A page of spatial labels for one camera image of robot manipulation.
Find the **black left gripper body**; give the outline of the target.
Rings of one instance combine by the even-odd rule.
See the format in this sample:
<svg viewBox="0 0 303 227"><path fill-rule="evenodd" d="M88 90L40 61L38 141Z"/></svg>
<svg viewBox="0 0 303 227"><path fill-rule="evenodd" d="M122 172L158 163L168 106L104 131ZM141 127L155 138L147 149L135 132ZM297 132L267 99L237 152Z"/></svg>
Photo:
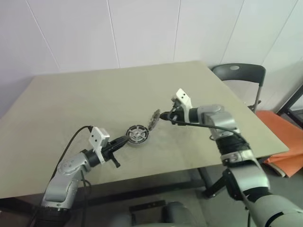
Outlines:
<svg viewBox="0 0 303 227"><path fill-rule="evenodd" d="M118 142L111 141L101 150L104 161L107 162L111 160L115 164L116 168L119 168L121 166L114 156L114 152L118 149L120 149Z"/></svg>

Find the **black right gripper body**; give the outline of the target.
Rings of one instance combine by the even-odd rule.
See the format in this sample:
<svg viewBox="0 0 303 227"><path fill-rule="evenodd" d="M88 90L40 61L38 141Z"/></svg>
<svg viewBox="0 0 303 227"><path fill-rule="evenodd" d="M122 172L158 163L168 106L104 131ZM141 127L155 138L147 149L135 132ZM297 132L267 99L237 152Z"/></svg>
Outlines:
<svg viewBox="0 0 303 227"><path fill-rule="evenodd" d="M181 102L177 99L172 99L173 107L171 109L170 119L173 125L185 125L184 110L181 107Z"/></svg>

